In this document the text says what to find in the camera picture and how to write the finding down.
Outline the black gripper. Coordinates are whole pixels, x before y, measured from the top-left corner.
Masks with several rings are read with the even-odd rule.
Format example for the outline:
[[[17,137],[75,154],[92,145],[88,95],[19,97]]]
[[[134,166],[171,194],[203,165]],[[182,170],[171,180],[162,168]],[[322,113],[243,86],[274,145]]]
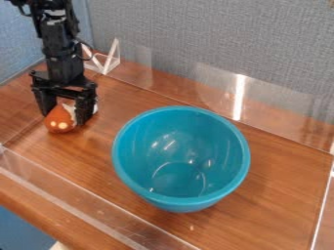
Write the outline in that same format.
[[[84,77],[83,50],[61,58],[45,58],[47,70],[29,73],[31,89],[39,110],[47,115],[56,105],[56,98],[76,100],[76,120],[84,125],[95,114],[96,84]]]

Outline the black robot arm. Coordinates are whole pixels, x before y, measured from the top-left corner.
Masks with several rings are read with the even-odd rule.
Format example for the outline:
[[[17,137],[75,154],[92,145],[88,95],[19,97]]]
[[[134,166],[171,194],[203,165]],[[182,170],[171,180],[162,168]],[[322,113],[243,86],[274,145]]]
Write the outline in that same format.
[[[8,0],[23,16],[31,17],[41,39],[47,70],[29,72],[31,90],[43,116],[57,98],[75,101],[75,120],[84,125],[96,107],[97,85],[84,77],[83,40],[72,0]]]

